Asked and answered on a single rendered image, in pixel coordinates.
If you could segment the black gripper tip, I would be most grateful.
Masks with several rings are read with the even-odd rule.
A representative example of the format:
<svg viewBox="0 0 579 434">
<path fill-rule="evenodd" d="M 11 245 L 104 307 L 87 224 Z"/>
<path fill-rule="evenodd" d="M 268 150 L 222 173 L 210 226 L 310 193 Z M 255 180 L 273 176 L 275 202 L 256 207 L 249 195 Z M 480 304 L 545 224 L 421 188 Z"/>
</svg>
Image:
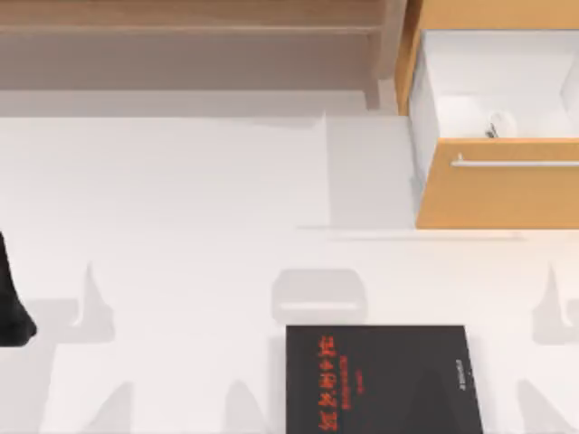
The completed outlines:
<svg viewBox="0 0 579 434">
<path fill-rule="evenodd" d="M 0 347 L 23 347 L 37 334 L 37 325 L 21 302 L 0 232 Z"/>
</svg>

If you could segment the wooden cabinet with drawer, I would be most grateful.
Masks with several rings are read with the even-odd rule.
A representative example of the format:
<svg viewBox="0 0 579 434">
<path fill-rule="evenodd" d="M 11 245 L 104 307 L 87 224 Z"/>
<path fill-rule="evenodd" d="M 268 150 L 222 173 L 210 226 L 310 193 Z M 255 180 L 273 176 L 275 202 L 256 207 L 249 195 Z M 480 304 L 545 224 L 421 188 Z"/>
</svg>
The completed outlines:
<svg viewBox="0 0 579 434">
<path fill-rule="evenodd" d="M 422 32 L 537 29 L 579 29 L 579 0 L 408 0 L 394 75 L 398 114 L 409 112 Z"/>
</svg>

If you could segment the small white object in drawer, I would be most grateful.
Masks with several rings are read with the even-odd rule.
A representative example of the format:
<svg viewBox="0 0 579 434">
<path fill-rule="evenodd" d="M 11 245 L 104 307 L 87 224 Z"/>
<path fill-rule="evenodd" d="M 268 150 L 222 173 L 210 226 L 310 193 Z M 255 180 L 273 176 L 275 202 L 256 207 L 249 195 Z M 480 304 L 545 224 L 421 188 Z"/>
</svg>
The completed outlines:
<svg viewBox="0 0 579 434">
<path fill-rule="evenodd" d="M 517 121 L 507 111 L 494 111 L 488 117 L 485 128 L 487 138 L 514 138 L 518 136 Z"/>
</svg>

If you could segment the black book with red lettering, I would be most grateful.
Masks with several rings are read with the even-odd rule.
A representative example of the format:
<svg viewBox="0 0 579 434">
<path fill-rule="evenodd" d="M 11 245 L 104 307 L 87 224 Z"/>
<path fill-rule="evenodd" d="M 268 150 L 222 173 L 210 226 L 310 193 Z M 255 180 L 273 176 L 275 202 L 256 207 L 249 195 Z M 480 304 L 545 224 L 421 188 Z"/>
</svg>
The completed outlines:
<svg viewBox="0 0 579 434">
<path fill-rule="evenodd" d="M 287 326 L 286 434 L 483 434 L 464 326 Z"/>
</svg>

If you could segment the pale wooden drawer front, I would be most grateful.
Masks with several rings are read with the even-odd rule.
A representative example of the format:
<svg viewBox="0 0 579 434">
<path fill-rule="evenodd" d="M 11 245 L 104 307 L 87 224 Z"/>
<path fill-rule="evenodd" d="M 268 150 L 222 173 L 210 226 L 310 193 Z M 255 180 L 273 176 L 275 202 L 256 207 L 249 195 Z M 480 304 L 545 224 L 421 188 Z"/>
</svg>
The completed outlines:
<svg viewBox="0 0 579 434">
<path fill-rule="evenodd" d="M 579 168 L 451 167 L 469 160 L 579 160 L 579 138 L 441 138 L 420 229 L 579 229 Z"/>
</svg>

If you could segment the wooden open shelf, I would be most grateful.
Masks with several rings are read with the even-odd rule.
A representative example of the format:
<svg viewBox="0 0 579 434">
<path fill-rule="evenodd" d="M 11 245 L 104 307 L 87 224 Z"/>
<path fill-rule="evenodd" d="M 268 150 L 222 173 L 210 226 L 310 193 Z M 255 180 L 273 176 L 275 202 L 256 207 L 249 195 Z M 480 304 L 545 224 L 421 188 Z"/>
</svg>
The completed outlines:
<svg viewBox="0 0 579 434">
<path fill-rule="evenodd" d="M 0 90 L 388 97 L 407 0 L 0 0 Z"/>
</svg>

